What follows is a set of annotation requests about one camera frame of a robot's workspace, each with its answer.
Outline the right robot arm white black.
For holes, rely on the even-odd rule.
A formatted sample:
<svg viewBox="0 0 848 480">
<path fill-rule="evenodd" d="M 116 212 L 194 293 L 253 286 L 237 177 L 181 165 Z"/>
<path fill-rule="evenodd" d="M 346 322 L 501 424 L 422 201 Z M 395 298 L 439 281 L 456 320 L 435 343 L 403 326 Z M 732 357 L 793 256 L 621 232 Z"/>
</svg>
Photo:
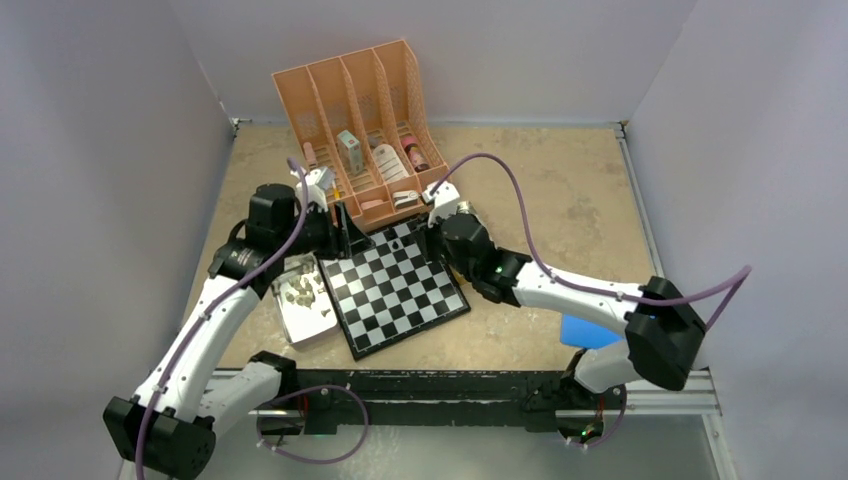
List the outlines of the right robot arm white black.
<svg viewBox="0 0 848 480">
<path fill-rule="evenodd" d="M 619 335 L 611 345 L 585 348 L 572 358 L 561 392 L 573 406 L 584 407 L 600 393 L 635 380 L 680 391 L 696 367 L 706 325 L 664 278 L 653 276 L 645 285 L 612 282 L 612 296 L 600 294 L 602 281 L 585 278 L 587 288 L 581 291 L 565 284 L 581 276 L 496 246 L 478 218 L 467 213 L 422 222 L 414 238 L 428 259 L 445 262 L 492 303 L 575 316 Z"/>
</svg>

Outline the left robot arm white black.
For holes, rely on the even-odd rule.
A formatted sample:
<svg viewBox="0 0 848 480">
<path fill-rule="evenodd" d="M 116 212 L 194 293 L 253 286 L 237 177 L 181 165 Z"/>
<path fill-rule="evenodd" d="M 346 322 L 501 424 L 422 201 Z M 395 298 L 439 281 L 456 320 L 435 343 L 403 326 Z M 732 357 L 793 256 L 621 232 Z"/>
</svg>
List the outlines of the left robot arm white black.
<svg viewBox="0 0 848 480">
<path fill-rule="evenodd" d="M 351 391 L 333 384 L 303 387 L 294 361 L 262 351 L 228 384 L 206 387 L 234 334 L 258 306 L 291 256 L 348 259 L 373 241 L 344 204 L 325 204 L 321 190 L 300 184 L 259 186 L 248 215 L 230 231 L 208 268 L 199 300 L 160 363 L 128 399 L 112 398 L 103 420 L 135 475 L 157 472 L 195 479 L 216 442 L 249 410 L 267 402 L 284 409 L 312 393 Z"/>
</svg>

